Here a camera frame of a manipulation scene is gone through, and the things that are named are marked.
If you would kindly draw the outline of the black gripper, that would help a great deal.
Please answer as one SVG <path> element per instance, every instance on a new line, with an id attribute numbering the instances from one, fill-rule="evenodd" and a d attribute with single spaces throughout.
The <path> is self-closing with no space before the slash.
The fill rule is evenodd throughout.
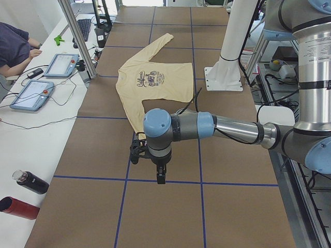
<path id="1" fill-rule="evenodd" d="M 156 165 L 157 168 L 157 183 L 165 184 L 166 183 L 166 172 L 167 172 L 167 164 L 170 162 L 171 157 L 165 158 L 153 158 L 152 162 Z"/>

